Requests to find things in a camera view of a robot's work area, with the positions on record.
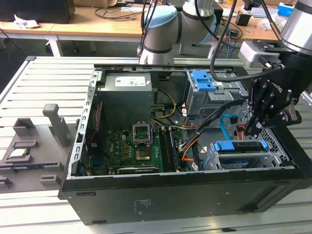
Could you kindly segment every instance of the metal workbench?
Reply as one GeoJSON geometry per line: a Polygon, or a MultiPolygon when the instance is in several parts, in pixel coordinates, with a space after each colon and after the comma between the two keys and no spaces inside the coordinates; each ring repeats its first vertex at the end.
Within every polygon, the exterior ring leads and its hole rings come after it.
{"type": "MultiPolygon", "coordinates": [[[[207,59],[175,62],[209,65],[207,59]]],[[[59,115],[67,123],[74,123],[81,114],[95,63],[137,63],[137,60],[37,57],[25,61],[0,95],[0,157],[15,134],[12,126],[18,117],[30,117],[34,124],[49,123],[42,114],[46,103],[57,103],[59,115]]],[[[220,59],[217,63],[242,65],[238,59],[220,59]]],[[[310,96],[304,94],[296,106],[303,122],[290,130],[312,158],[312,106],[307,101],[312,103],[310,96]]],[[[221,233],[222,228],[235,229],[238,234],[312,233],[312,189],[293,192],[265,213],[93,226],[84,226],[69,203],[59,200],[57,195],[58,191],[1,194],[0,233],[204,234],[221,233]]]]}

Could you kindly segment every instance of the connector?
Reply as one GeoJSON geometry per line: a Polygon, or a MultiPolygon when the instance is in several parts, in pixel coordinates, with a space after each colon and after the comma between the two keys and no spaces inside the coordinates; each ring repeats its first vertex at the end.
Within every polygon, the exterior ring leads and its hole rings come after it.
{"type": "Polygon", "coordinates": [[[231,124],[237,124],[238,123],[238,116],[237,115],[232,115],[230,117],[230,123],[231,124]]]}

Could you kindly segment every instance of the yellow wire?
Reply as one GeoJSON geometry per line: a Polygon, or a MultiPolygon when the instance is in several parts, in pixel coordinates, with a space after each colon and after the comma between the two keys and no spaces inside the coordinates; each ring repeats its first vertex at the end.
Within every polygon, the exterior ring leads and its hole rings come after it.
{"type": "Polygon", "coordinates": [[[153,117],[153,118],[168,118],[168,117],[172,116],[172,115],[175,113],[175,111],[176,111],[176,102],[175,102],[175,100],[172,98],[172,96],[170,96],[166,91],[164,91],[163,89],[158,89],[158,90],[164,92],[164,93],[171,99],[171,101],[172,101],[173,104],[174,104],[174,108],[173,108],[172,112],[171,112],[170,114],[168,114],[168,115],[165,115],[165,116],[156,116],[156,117],[153,117]]]}

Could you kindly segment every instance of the power supply label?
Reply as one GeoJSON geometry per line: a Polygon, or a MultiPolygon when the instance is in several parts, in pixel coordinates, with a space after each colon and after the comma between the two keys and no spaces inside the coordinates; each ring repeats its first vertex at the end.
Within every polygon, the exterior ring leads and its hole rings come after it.
{"type": "Polygon", "coordinates": [[[145,86],[145,77],[117,77],[115,86],[129,87],[129,86],[145,86]]]}

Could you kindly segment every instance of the motherboard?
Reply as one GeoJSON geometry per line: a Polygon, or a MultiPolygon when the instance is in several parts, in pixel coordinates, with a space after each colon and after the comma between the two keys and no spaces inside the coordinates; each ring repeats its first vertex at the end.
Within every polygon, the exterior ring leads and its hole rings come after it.
{"type": "Polygon", "coordinates": [[[179,129],[138,124],[132,129],[109,130],[103,154],[90,156],[87,171],[93,176],[185,171],[188,167],[178,151],[182,142],[179,129]]]}

